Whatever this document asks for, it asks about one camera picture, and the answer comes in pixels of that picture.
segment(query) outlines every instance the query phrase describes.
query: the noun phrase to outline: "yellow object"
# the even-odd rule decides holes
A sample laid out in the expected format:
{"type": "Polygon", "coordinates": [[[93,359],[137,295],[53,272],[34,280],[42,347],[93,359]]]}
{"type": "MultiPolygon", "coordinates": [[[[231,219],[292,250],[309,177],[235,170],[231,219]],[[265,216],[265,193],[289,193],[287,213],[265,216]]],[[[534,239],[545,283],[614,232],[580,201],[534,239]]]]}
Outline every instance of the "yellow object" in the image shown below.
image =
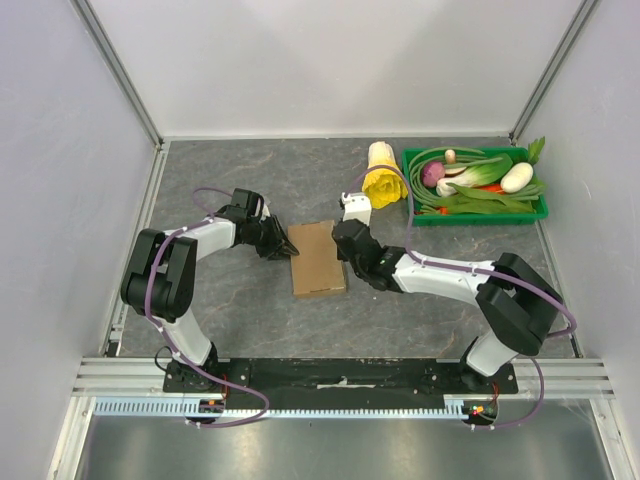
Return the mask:
{"type": "MultiPolygon", "coordinates": [[[[385,142],[375,142],[369,146],[369,167],[375,165],[389,165],[399,170],[393,150],[385,142]]],[[[364,177],[362,191],[371,200],[373,208],[384,208],[409,194],[400,176],[386,168],[369,172],[364,177]]]]}

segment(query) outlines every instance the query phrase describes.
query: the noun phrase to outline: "white panel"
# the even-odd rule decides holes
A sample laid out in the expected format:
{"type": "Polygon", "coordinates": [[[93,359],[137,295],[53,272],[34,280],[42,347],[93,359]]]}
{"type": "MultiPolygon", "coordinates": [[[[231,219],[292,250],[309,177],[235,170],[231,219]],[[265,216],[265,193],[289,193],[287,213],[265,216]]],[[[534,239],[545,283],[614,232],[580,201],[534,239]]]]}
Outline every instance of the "white panel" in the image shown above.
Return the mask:
{"type": "Polygon", "coordinates": [[[164,135],[502,132],[579,0],[93,0],[164,135]]]}
{"type": "Polygon", "coordinates": [[[39,480],[153,148],[69,2],[1,2],[0,45],[0,476],[39,480]]]}
{"type": "Polygon", "coordinates": [[[640,4],[601,2],[525,132],[546,135],[546,223],[578,337],[640,449],[640,4]]]}

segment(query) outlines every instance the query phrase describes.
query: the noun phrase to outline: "black cable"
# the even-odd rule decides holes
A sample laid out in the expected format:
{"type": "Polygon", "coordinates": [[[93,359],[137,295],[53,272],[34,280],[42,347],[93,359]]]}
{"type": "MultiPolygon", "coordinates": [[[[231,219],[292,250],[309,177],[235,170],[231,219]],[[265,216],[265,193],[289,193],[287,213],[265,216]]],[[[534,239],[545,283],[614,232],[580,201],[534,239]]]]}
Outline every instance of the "black cable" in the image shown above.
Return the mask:
{"type": "Polygon", "coordinates": [[[160,352],[161,352],[162,350],[164,350],[165,348],[167,348],[167,349],[169,350],[169,352],[171,352],[171,349],[169,348],[169,346],[168,346],[168,345],[164,345],[163,347],[160,347],[160,350],[158,350],[158,351],[156,352],[156,354],[154,355],[154,357],[153,357],[153,363],[155,363],[155,364],[156,364],[156,367],[158,367],[160,370],[162,370],[163,372],[165,372],[165,373],[166,373],[166,372],[167,372],[167,369],[166,369],[166,368],[162,368],[162,365],[160,365],[160,363],[158,363],[158,355],[160,355],[160,352]]]}

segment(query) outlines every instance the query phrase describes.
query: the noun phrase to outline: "carrot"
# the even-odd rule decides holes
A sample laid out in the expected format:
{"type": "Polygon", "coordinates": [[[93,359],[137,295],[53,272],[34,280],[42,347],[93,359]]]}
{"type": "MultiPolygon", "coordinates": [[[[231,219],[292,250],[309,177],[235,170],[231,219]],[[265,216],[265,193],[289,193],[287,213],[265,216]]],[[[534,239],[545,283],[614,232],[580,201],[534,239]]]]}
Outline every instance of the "carrot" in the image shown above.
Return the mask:
{"type": "Polygon", "coordinates": [[[502,187],[500,186],[499,183],[493,183],[491,185],[485,185],[484,187],[475,187],[478,190],[484,190],[485,192],[491,192],[491,193],[504,193],[504,190],[502,190],[502,187]]]}

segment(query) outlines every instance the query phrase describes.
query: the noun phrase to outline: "reflective metal surface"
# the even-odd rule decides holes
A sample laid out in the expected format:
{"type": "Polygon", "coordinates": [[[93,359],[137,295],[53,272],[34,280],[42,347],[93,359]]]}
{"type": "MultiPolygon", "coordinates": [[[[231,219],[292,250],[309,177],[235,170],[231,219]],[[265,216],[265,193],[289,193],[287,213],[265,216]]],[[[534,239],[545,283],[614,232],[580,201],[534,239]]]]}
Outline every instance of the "reflective metal surface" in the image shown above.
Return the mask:
{"type": "MultiPolygon", "coordinates": [[[[531,408],[501,402],[501,421],[531,408]]],[[[547,402],[529,424],[271,419],[196,430],[171,418],[94,417],[78,479],[609,479],[588,402],[547,402]]]]}

